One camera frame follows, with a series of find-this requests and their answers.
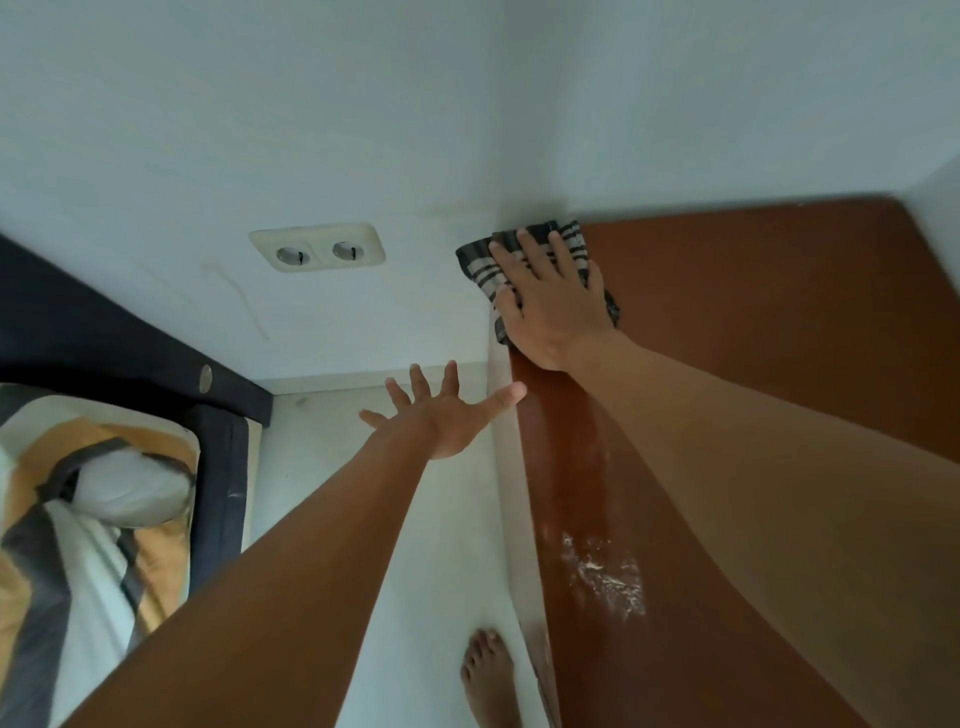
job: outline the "striped cloth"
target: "striped cloth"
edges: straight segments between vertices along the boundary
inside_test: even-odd
[[[0,728],[60,725],[185,600],[200,446],[0,384]]]
[[[589,256],[587,255],[587,241],[580,232],[580,223],[576,220],[571,220],[561,225],[556,220],[549,220],[539,225],[527,226],[527,231],[533,235],[540,247],[546,252],[547,257],[554,263],[557,262],[557,257],[553,253],[553,248],[550,246],[547,235],[550,231],[560,231],[560,235],[564,238],[564,242],[577,264],[577,270],[580,272],[580,280],[583,282],[583,285],[587,285]],[[516,231],[496,232],[490,237],[475,240],[457,249],[457,259],[460,261],[460,270],[464,272],[467,278],[480,287],[480,290],[490,299],[491,303],[493,303],[493,299],[496,298],[496,292],[500,289],[500,286],[507,283],[507,277],[503,275],[500,266],[496,264],[496,261],[493,260],[493,257],[490,255],[490,243],[491,240],[494,239],[517,258],[526,262],[526,255],[523,254],[523,249],[520,248],[520,243],[516,239]],[[620,320],[620,308],[616,305],[616,301],[613,300],[613,296],[610,295],[610,291],[604,291],[604,298],[607,302],[607,312],[610,313],[611,321],[613,321],[613,325],[616,326]],[[517,295],[517,300],[519,301],[520,307],[523,307],[523,301],[519,295]],[[511,344],[499,313],[496,314],[493,328],[496,332],[496,340],[498,342],[501,344]]]

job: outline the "white smudge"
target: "white smudge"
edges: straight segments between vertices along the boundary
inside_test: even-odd
[[[610,550],[610,541],[587,539],[584,554],[578,552],[573,537],[564,533],[562,558],[570,568],[570,586],[578,582],[586,584],[590,590],[602,599],[611,612],[620,615],[624,621],[630,617],[647,614],[647,604],[643,598],[643,582],[640,580],[640,568],[629,552],[622,558],[610,560],[616,566],[604,566],[602,553]]]

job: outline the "foot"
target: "foot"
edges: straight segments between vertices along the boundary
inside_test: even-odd
[[[495,630],[478,629],[470,637],[460,679],[480,728],[520,728],[514,661]]]

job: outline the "double wall socket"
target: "double wall socket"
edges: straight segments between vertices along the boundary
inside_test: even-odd
[[[283,273],[359,268],[387,259],[380,236],[369,223],[254,231],[250,241]]]

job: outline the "bed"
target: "bed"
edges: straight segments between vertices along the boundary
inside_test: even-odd
[[[248,545],[272,406],[0,235],[0,728],[59,725]]]

